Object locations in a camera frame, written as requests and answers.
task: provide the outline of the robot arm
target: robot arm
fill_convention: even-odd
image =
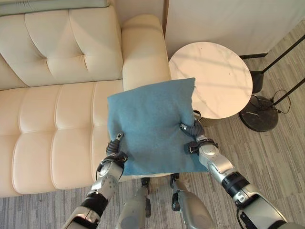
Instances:
[[[194,126],[181,124],[180,128],[196,140],[187,145],[188,152],[198,154],[200,163],[208,169],[235,202],[239,223],[241,210],[241,219],[248,229],[284,229],[288,226],[289,223],[281,212],[253,184],[250,184],[225,156],[220,154],[218,145],[205,136],[203,127],[197,119]],[[289,224],[289,228],[303,229],[296,224]]]
[[[124,163],[127,155],[119,151],[120,139],[123,133],[119,133],[114,141],[111,141],[106,152],[110,153],[99,164],[96,171],[96,181],[87,194],[81,206],[77,207],[63,229],[95,229],[101,221],[101,216],[108,202],[118,189],[118,182],[124,171]]]

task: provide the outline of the black lamp base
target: black lamp base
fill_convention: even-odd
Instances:
[[[278,122],[278,111],[273,103],[262,96],[251,96],[249,103],[238,114],[251,130],[264,132],[272,130]]]

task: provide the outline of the gray pillow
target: gray pillow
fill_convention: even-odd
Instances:
[[[108,101],[111,140],[123,131],[121,150],[129,156],[124,175],[206,171],[198,155],[186,154],[193,141],[179,128],[194,124],[194,78],[171,80],[112,95]]]

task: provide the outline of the white wall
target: white wall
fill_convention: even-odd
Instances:
[[[153,14],[162,21],[163,0],[114,0],[120,22],[140,14]]]
[[[304,16],[305,0],[170,0],[168,55],[198,41],[238,55],[266,53]]]

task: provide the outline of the round side table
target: round side table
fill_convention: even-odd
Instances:
[[[194,110],[204,126],[241,111],[252,94],[251,74],[230,49],[210,42],[196,42],[179,49],[170,59],[172,80],[196,78]]]

